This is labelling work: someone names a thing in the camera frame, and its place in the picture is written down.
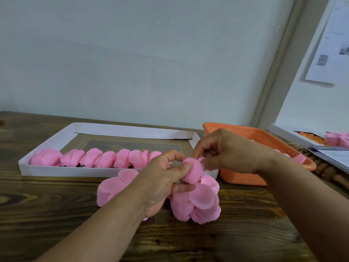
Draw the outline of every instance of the left hand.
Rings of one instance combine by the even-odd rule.
[[[185,155],[172,150],[153,158],[130,184],[145,200],[145,217],[154,216],[168,195],[193,191],[195,185],[184,184],[180,179],[190,172],[190,163],[172,167],[170,162],[183,162]]]

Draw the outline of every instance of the wooden table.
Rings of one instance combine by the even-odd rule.
[[[102,178],[22,177],[17,168],[72,122],[130,125],[0,112],[0,261],[32,261],[97,211]],[[122,261],[315,261],[268,188],[219,183],[217,221],[177,221],[166,202],[142,222]]]

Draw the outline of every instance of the white cardboard box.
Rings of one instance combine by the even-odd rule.
[[[117,176],[121,168],[85,168],[85,167],[57,167],[33,166],[29,164],[31,157],[39,150],[53,148],[61,150],[79,133],[103,136],[119,136],[144,139],[188,139],[192,148],[200,140],[196,132],[170,130],[164,128],[146,128],[96,123],[71,123],[41,145],[36,147],[18,162],[23,176],[81,176],[81,177],[113,177]],[[217,178],[218,170],[206,171],[206,175]]]
[[[314,146],[321,146],[318,142],[312,141],[300,134],[298,132],[310,132],[313,133],[319,137],[325,138],[325,133],[319,133],[317,131],[308,129],[308,128],[294,128],[294,127],[283,127],[283,126],[278,126],[276,124],[270,124],[268,131],[272,132],[273,134],[287,140],[287,141],[292,141],[295,142],[305,148],[308,147],[314,147]]]

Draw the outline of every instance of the orange plastic basket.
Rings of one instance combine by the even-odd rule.
[[[223,128],[226,130],[230,130],[238,135],[244,136],[250,140],[254,140],[256,142],[269,146],[270,148],[278,149],[280,152],[286,153],[290,157],[295,157],[298,154],[300,154],[299,151],[288,146],[283,141],[280,141],[278,138],[274,137],[268,132],[265,132],[258,128],[243,127],[243,126],[213,123],[213,122],[206,122],[202,125],[202,127],[205,130],[206,134],[214,132],[219,128]],[[314,171],[316,169],[316,164],[309,158],[307,158],[304,161],[303,166],[309,171]],[[240,174],[234,171],[220,169],[220,176],[225,182],[228,182],[231,184],[258,185],[258,186],[267,185],[260,176],[253,175],[253,174]]]

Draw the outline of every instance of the photograph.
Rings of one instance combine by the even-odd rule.
[[[341,49],[339,50],[339,54],[349,56],[349,42],[342,44]]]

